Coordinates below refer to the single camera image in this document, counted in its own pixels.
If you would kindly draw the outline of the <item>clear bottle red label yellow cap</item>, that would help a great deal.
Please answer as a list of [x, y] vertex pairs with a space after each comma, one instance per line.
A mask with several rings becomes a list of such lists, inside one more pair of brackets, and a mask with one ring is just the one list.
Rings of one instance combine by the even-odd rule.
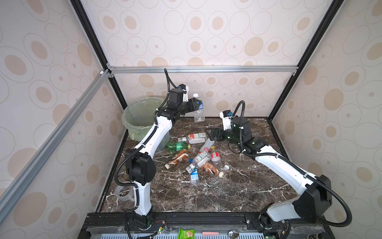
[[211, 154], [211, 162], [216, 168], [223, 167], [221, 156], [218, 152], [213, 152]]

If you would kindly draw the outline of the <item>blue label white cap bottle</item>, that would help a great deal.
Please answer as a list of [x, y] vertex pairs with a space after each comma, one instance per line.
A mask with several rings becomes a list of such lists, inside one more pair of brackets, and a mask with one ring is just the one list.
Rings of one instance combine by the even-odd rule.
[[195, 122], [205, 121], [204, 104], [202, 100], [200, 100], [199, 109], [194, 112], [194, 120]]

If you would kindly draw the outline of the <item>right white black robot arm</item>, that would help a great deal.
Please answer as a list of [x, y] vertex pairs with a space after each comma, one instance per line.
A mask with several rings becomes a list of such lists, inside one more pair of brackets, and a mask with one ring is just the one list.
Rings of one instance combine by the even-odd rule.
[[[352, 213], [346, 202], [331, 188], [331, 181], [324, 175], [316, 176], [279, 154], [265, 140], [254, 137], [251, 124], [246, 118], [227, 116], [223, 126], [208, 129], [212, 141], [227, 141], [239, 148], [240, 153], [268, 167], [287, 182], [298, 194], [294, 199], [270, 203], [260, 213], [263, 228], [286, 220], [303, 219], [308, 223], [322, 222], [333, 227], [347, 227], [352, 222]], [[346, 218], [335, 223], [322, 218], [336, 199], [343, 207]]]

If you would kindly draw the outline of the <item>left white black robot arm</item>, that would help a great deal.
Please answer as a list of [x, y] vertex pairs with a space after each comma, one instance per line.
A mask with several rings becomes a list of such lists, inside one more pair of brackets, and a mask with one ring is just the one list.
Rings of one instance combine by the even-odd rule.
[[144, 230], [151, 227], [152, 220], [150, 185], [157, 169], [153, 161], [155, 151], [180, 116], [197, 111], [203, 104], [197, 96], [185, 99], [187, 95], [187, 90], [180, 87], [168, 91], [153, 114], [151, 129], [134, 149], [126, 151], [124, 161], [115, 170], [115, 183], [121, 187], [131, 187], [134, 192], [134, 207], [125, 211]]

